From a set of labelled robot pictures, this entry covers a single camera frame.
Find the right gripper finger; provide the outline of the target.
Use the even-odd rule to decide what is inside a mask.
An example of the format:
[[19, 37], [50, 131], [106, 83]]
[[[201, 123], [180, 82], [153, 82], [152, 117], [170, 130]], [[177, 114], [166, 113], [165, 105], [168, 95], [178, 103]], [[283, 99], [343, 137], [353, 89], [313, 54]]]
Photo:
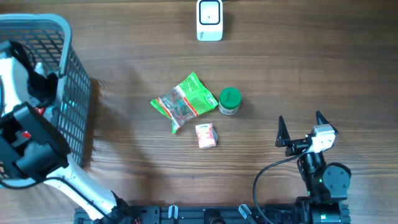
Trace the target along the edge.
[[278, 122], [279, 122], [278, 123], [278, 132], [277, 132], [277, 137], [275, 140], [275, 146], [276, 147], [290, 147], [291, 139], [290, 139], [290, 135], [287, 130], [283, 116], [279, 116]]
[[316, 119], [317, 119], [317, 124], [318, 125], [322, 125], [322, 124], [329, 124], [332, 128], [333, 128], [333, 130], [334, 130], [334, 132], [335, 132], [335, 135], [338, 135], [338, 130], [332, 125], [332, 124], [330, 124], [328, 121], [327, 121], [327, 119], [322, 115], [322, 113], [318, 110], [318, 111], [316, 111]]

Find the green lid jar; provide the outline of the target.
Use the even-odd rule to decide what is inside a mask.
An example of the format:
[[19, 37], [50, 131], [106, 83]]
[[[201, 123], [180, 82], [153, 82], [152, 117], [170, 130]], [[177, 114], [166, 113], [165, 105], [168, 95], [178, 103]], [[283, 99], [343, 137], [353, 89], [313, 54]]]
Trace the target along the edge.
[[242, 102], [242, 94], [235, 87], [228, 87], [222, 90], [219, 97], [219, 111], [224, 115], [235, 114]]

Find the orange Kleenex tissue pack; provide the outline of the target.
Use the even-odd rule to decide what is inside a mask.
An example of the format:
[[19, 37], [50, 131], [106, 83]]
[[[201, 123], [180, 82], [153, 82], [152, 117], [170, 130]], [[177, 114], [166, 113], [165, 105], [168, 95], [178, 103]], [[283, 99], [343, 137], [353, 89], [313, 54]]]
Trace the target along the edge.
[[196, 125], [195, 132], [197, 134], [198, 146], [200, 149], [216, 146], [218, 135], [213, 128], [212, 123]]

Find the green Haribo candy bag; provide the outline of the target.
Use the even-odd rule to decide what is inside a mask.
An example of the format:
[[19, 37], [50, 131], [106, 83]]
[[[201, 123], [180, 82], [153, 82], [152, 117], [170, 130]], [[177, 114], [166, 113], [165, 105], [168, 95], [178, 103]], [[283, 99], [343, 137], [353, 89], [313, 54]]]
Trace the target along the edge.
[[150, 104], [172, 121], [175, 134], [187, 121], [215, 109], [218, 102], [197, 75], [189, 76]]

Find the red Nescafe coffee stick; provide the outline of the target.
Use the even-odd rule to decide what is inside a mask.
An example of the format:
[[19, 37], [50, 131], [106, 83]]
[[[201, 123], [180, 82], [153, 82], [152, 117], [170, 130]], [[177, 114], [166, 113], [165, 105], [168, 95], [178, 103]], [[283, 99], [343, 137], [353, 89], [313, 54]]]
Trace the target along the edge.
[[[45, 113], [46, 108], [35, 107], [35, 110], [36, 110], [36, 112], [38, 112], [39, 115], [43, 116], [44, 113]], [[23, 138], [26, 138], [26, 139], [30, 139], [31, 138], [31, 134], [28, 131], [23, 131], [21, 133], [21, 136]]]

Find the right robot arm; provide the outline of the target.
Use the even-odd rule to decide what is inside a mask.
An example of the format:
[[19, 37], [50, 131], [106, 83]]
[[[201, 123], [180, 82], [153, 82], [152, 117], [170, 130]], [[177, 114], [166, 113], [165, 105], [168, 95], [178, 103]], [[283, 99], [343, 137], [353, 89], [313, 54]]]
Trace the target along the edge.
[[334, 146], [338, 130], [320, 111], [316, 112], [317, 124], [302, 139], [292, 140], [284, 118], [279, 117], [276, 147], [284, 147], [287, 157], [297, 158], [297, 165], [305, 182], [310, 200], [316, 203], [337, 203], [346, 200], [351, 171], [340, 163], [325, 162], [323, 153]]

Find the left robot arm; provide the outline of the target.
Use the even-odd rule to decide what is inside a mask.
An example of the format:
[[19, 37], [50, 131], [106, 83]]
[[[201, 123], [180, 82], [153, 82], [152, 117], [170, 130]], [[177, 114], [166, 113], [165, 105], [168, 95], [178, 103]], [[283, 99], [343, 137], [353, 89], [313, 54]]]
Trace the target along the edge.
[[136, 223], [132, 208], [73, 160], [67, 140], [28, 102], [1, 118], [1, 161], [12, 175], [55, 187], [95, 223]]

